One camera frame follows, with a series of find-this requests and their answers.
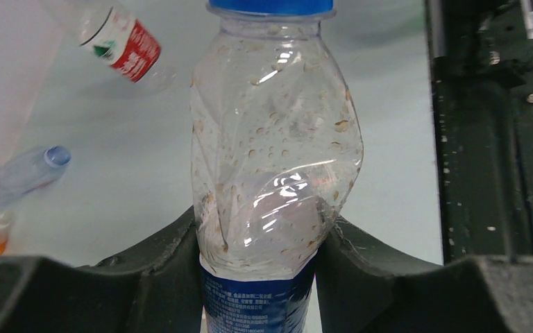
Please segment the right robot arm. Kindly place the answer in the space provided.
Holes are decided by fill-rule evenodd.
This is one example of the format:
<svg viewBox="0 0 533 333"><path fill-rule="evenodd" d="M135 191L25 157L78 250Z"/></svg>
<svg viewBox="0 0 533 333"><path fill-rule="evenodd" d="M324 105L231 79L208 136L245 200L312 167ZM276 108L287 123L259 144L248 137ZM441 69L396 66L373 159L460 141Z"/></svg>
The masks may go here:
<svg viewBox="0 0 533 333"><path fill-rule="evenodd" d="M533 255L533 1L426 1L445 262Z"/></svg>

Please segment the Pepsi bottle blue label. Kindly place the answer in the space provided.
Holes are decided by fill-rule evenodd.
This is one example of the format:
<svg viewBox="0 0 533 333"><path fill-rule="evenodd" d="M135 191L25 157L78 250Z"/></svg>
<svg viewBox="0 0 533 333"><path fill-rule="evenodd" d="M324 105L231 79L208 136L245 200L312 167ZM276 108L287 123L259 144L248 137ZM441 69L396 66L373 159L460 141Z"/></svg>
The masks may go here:
<svg viewBox="0 0 533 333"><path fill-rule="evenodd" d="M315 257L362 167L323 17L213 8L192 74L192 193L209 332L302 332Z"/></svg>

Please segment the blue bottle cap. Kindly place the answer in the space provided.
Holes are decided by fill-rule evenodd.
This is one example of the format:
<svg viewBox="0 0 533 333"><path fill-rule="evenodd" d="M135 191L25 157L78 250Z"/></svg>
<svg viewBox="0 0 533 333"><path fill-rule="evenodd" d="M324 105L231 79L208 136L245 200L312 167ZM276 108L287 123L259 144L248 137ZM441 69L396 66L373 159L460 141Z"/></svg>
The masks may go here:
<svg viewBox="0 0 533 333"><path fill-rule="evenodd" d="M330 12L333 0L209 0L214 8L260 15L307 16Z"/></svg>

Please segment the Nongfu Spring red label bottle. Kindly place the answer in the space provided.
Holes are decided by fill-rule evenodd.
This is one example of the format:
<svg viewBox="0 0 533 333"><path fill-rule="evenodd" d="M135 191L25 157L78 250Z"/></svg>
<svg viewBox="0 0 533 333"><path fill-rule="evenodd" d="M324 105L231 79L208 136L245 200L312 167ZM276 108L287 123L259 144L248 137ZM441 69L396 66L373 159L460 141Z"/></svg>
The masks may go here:
<svg viewBox="0 0 533 333"><path fill-rule="evenodd" d="M152 92L176 75L167 50L120 1L41 1L77 45L120 76Z"/></svg>

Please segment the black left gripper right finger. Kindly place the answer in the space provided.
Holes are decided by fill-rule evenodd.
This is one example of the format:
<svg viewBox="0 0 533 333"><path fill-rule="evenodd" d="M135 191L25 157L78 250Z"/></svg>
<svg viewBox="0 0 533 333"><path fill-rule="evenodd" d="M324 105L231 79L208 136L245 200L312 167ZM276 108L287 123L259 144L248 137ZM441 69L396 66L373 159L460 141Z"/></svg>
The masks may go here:
<svg viewBox="0 0 533 333"><path fill-rule="evenodd" d="M338 218L316 255L324 332L533 332L533 256L444 266Z"/></svg>

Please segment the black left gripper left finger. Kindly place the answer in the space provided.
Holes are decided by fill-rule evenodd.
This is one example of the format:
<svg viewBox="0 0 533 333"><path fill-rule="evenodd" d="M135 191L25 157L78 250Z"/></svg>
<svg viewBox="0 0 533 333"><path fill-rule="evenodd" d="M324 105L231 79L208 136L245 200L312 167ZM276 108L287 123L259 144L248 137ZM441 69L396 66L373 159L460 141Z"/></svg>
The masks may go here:
<svg viewBox="0 0 533 333"><path fill-rule="evenodd" d="M194 212L96 265L0 256L0 332L199 332Z"/></svg>

